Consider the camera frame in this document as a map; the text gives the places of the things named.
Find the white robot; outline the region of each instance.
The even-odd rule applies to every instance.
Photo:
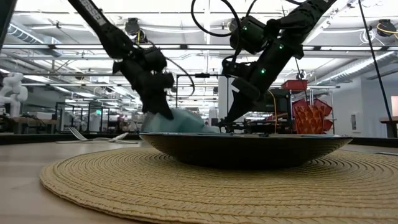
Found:
[[[21,102],[25,102],[27,99],[27,88],[22,86],[22,79],[24,79],[24,74],[22,73],[9,73],[3,79],[3,87],[0,89],[0,114],[6,114],[4,105],[9,103],[11,105],[9,117],[16,118],[20,116]]]

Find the table surface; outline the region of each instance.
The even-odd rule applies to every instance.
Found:
[[[39,172],[48,163],[79,154],[122,147],[150,146],[143,142],[140,145],[102,142],[0,146],[0,223],[141,223],[74,205],[51,194],[39,182]],[[398,152],[398,148],[355,145],[347,145],[343,149],[359,152]]]

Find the woven straw mat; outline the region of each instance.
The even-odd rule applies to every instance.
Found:
[[[56,162],[40,178],[78,205],[151,223],[398,223],[397,164],[336,151],[293,169],[214,170],[131,148]]]

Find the woven placemat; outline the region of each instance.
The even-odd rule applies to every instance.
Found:
[[[397,165],[336,151],[293,169],[214,170],[131,148],[57,162],[40,178],[76,204],[152,223],[398,223]]]

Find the metal duct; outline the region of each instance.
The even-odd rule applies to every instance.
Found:
[[[383,67],[398,59],[398,52],[387,52],[376,56],[376,61],[379,67]],[[373,58],[358,59],[345,66],[342,66],[333,72],[325,75],[322,79],[316,82],[311,82],[311,85],[326,85],[328,83],[341,83],[351,80],[360,75],[374,70]]]
[[[54,37],[39,35],[33,31],[29,31],[27,27],[14,21],[12,21],[8,26],[7,34],[17,37],[27,44],[62,44]],[[54,57],[59,57],[62,55],[61,50],[37,49],[37,51],[45,55],[52,55]]]

